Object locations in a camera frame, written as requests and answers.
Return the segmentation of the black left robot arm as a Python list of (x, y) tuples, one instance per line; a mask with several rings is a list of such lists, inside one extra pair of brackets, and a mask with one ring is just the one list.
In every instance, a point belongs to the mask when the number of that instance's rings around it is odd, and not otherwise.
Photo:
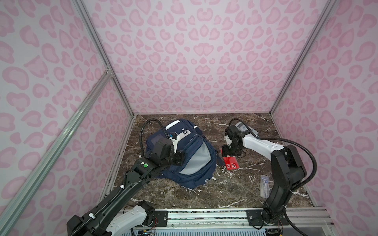
[(184, 153), (177, 150), (179, 138), (161, 138), (152, 151), (138, 159), (126, 172), (123, 182), (105, 199), (82, 217), (73, 216), (67, 223), (69, 236), (111, 236), (108, 226), (125, 204), (152, 178), (173, 164), (183, 162)]

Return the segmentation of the navy blue backpack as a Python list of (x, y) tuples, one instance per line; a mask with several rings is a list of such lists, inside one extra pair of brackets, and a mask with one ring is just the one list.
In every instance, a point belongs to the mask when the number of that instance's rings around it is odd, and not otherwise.
[(168, 134), (178, 135), (177, 151), (184, 153), (182, 165), (172, 164), (158, 179), (169, 179), (180, 186), (195, 189), (211, 179), (216, 169), (218, 152), (202, 130), (191, 121), (178, 119), (165, 127)]

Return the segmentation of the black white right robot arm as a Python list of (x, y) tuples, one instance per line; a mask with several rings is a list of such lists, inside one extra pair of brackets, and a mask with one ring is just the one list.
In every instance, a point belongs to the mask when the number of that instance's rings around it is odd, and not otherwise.
[(261, 217), (265, 223), (273, 223), (283, 215), (292, 192), (307, 176), (297, 148), (306, 149), (291, 140), (259, 137), (242, 123), (229, 126), (225, 130), (224, 141), (221, 149), (224, 157), (236, 157), (244, 149), (250, 149), (271, 161), (274, 185), (263, 204)]

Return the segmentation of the red stationery packet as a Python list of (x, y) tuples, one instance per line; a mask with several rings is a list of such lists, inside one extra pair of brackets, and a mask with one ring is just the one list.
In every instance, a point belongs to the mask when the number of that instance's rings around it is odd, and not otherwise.
[(233, 171), (233, 170), (237, 170), (237, 169), (240, 168), (236, 157), (226, 155), (226, 154), (224, 154), (223, 151), (221, 151), (221, 155), (222, 155), (222, 159), (224, 161), (224, 165), (225, 165), (225, 167), (228, 171)]

